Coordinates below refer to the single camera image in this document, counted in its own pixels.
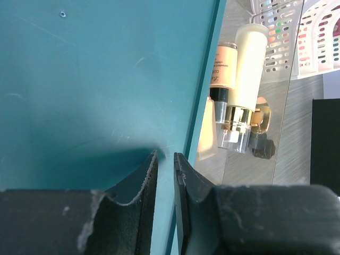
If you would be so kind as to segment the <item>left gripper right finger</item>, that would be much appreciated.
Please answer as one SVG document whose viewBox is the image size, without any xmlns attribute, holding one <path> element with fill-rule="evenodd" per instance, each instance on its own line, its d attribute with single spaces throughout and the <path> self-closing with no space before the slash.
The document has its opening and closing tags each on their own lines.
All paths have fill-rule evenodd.
<svg viewBox="0 0 340 255">
<path fill-rule="evenodd" d="M 215 188 L 182 153 L 174 154 L 174 188 L 179 254 L 227 254 Z"/>
</svg>

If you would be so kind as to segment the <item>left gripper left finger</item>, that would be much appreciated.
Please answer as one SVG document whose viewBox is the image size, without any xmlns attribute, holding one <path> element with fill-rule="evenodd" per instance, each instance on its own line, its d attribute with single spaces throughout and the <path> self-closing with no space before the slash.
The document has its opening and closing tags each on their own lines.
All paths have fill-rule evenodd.
<svg viewBox="0 0 340 255">
<path fill-rule="evenodd" d="M 91 219 L 78 236 L 81 254 L 149 254 L 154 221 L 158 155 L 106 192 L 92 191 Z"/>
</svg>

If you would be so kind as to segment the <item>peach foundation bottle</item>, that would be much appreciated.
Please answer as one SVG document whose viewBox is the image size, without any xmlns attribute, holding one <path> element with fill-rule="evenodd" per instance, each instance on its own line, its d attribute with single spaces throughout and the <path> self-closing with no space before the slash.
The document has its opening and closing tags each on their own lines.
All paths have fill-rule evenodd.
<svg viewBox="0 0 340 255">
<path fill-rule="evenodd" d="M 205 160 L 218 153 L 214 101 L 207 97 L 197 149 L 197 161 Z"/>
</svg>

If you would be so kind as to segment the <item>cream gold pump bottle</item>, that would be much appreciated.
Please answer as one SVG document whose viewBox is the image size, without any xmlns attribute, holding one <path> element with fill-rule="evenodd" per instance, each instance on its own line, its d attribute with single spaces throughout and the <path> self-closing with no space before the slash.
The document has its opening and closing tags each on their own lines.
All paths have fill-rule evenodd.
<svg viewBox="0 0 340 255">
<path fill-rule="evenodd" d="M 235 88 L 229 91 L 226 114 L 217 124 L 218 147 L 245 153 L 256 110 L 269 30 L 264 25 L 246 24 L 237 30 Z"/>
</svg>

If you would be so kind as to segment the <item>small beige concealer tube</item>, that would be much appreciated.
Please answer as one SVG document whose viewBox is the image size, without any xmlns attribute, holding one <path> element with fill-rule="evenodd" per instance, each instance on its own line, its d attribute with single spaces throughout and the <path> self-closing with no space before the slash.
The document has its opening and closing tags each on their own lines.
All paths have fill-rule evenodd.
<svg viewBox="0 0 340 255">
<path fill-rule="evenodd" d="M 215 61 L 210 79 L 210 98 L 215 105 L 215 120 L 224 123 L 228 95 L 235 88 L 237 66 L 237 45 L 222 42 L 217 46 Z"/>
</svg>

